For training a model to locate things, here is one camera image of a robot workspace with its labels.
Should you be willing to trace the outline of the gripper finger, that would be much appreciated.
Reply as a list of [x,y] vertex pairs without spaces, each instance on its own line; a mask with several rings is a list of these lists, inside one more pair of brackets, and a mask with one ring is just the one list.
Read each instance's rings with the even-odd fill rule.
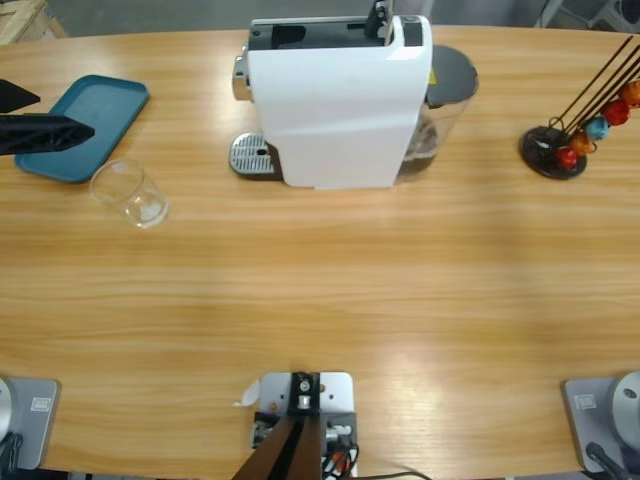
[[40,97],[8,80],[0,80],[0,112],[15,110],[40,102]]
[[1,116],[1,154],[64,151],[92,138],[95,129],[63,115]]

